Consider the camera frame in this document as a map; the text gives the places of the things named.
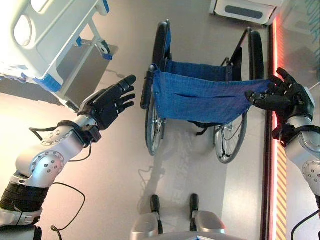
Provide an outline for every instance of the black foot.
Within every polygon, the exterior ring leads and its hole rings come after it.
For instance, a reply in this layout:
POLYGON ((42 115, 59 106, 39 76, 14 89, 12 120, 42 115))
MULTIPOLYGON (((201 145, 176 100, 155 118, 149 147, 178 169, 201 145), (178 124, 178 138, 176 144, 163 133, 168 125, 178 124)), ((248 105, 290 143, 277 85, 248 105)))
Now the black foot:
POLYGON ((190 219, 192 219, 193 211, 199 211, 199 196, 195 193, 190 197, 190 219))
POLYGON ((164 228, 162 227, 161 220, 158 220, 158 230, 159 230, 159 234, 163 234, 164 233, 164 228))
POLYGON ((196 220, 195 220, 195 218, 191 218, 190 232, 196 232, 196 231, 197 231, 196 220))
POLYGON ((151 212, 157 212, 160 216, 160 200, 157 195, 152 195, 150 199, 151 212))

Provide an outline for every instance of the wheelchair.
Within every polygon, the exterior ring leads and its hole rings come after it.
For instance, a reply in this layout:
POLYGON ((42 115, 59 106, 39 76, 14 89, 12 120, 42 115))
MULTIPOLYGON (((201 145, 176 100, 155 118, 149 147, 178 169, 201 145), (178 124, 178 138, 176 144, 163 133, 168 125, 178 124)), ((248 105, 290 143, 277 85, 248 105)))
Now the wheelchair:
POLYGON ((140 102, 140 107, 146 110, 145 141, 149 153, 156 154, 164 138, 166 119, 180 119, 203 129, 197 136, 213 129, 218 160, 228 164, 236 157, 246 135, 250 103, 244 92, 263 92, 269 82, 262 80, 264 61, 260 34, 248 27, 232 57, 226 57, 221 66, 174 62, 170 43, 170 22, 166 20, 157 27, 152 65, 146 72, 140 102), (241 75, 242 44, 246 37, 250 81, 242 81, 241 75), (227 107, 221 109, 227 102, 230 111, 226 111, 227 107), (242 105, 233 109, 238 102, 242 105))

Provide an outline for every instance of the striped edge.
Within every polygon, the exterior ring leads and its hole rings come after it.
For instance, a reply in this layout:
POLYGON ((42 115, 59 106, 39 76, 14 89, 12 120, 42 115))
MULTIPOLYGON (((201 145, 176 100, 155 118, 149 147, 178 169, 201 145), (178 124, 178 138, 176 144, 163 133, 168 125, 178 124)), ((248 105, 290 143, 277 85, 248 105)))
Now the striped edge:
POLYGON ((287 157, 285 149, 277 147, 276 227, 275 239, 286 240, 287 233, 287 157))

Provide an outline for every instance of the wheelchair handle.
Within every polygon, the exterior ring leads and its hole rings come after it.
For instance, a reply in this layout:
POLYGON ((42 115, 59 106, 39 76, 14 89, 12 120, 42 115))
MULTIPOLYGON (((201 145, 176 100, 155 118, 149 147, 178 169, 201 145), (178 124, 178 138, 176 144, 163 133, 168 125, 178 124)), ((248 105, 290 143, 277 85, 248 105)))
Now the wheelchair handle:
POLYGON ((154 83, 154 70, 155 66, 150 65, 148 71, 146 72, 141 96, 140 107, 143 110, 147 110, 149 108, 150 99, 151 99, 151 91, 152 91, 152 84, 154 83))

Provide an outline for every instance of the blue bed bracket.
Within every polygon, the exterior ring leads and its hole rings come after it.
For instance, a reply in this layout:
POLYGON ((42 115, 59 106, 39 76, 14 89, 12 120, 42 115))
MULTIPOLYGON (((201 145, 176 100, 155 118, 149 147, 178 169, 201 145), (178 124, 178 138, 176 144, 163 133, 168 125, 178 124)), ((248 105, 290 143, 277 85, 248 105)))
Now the blue bed bracket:
POLYGON ((45 75, 44 79, 34 78, 33 80, 48 92, 55 93, 62 88, 62 85, 58 83, 50 74, 45 75))

